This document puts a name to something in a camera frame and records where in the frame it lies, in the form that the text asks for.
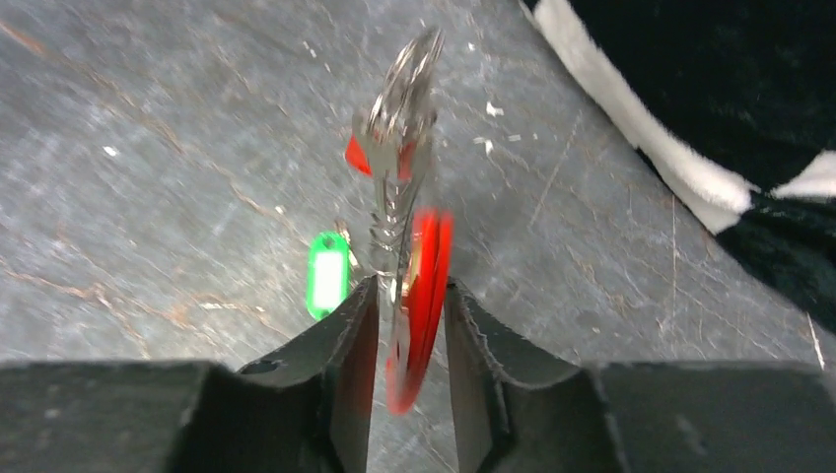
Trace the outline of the key with green tag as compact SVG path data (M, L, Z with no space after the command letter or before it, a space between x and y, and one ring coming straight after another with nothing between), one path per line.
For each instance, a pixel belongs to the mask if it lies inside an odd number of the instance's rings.
M306 307L316 321L330 315L348 297L352 272L359 266L347 223L334 221L334 229L319 233L308 254Z

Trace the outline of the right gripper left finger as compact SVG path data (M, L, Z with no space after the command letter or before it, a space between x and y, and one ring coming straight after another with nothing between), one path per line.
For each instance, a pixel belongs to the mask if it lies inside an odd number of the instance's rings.
M5 472L363 472L378 284L238 371L201 360L1 368Z

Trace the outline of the metal key holder red handle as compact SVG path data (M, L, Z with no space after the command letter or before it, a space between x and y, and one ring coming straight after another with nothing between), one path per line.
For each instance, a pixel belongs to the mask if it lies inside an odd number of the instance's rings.
M386 362L386 404L408 412L420 392L445 303L453 247L453 214L422 204L437 162L433 104L434 72L444 47L443 32L428 27L398 53L382 88L367 110L352 118L352 133L395 146L417 143L412 177L370 176L374 208L370 226L371 265L379 285L379 311L391 321Z

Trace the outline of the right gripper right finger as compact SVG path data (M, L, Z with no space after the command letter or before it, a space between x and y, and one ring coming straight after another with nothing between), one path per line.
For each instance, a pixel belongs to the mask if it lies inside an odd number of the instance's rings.
M447 287L462 472L835 469L835 380L797 362L575 365Z

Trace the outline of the key with red tag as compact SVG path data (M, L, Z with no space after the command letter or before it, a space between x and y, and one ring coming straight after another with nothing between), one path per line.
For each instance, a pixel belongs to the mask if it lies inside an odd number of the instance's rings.
M412 177L412 161L417 143L398 146L360 133L352 133L344 154L346 163L358 172L375 177L396 177L409 180Z

